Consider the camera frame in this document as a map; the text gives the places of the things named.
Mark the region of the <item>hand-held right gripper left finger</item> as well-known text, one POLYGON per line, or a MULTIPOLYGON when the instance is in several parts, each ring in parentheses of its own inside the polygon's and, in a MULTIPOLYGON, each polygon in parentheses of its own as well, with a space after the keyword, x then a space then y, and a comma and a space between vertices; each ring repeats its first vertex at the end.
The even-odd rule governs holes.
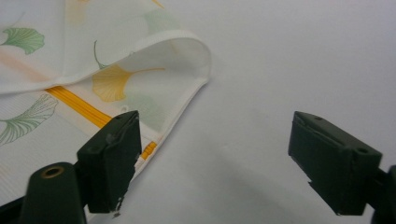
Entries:
POLYGON ((137 111, 117 115, 78 151, 91 213, 110 213, 120 207, 141 153, 137 111))

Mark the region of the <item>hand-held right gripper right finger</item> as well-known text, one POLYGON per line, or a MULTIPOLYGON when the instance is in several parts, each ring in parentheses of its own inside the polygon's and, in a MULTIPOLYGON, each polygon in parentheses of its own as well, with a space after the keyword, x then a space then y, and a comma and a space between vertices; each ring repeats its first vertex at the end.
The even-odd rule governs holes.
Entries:
POLYGON ((363 214, 368 181, 382 159, 379 151, 326 119, 296 111, 288 154, 335 214, 363 214))

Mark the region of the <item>white leaf-print mesh bag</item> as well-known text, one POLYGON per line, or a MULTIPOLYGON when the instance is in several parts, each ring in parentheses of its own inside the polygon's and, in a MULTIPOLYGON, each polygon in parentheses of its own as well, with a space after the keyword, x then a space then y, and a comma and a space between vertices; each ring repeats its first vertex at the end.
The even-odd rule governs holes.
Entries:
POLYGON ((133 180, 210 69, 207 46, 159 0, 0 0, 0 224, 98 214, 78 151, 137 111, 133 180))

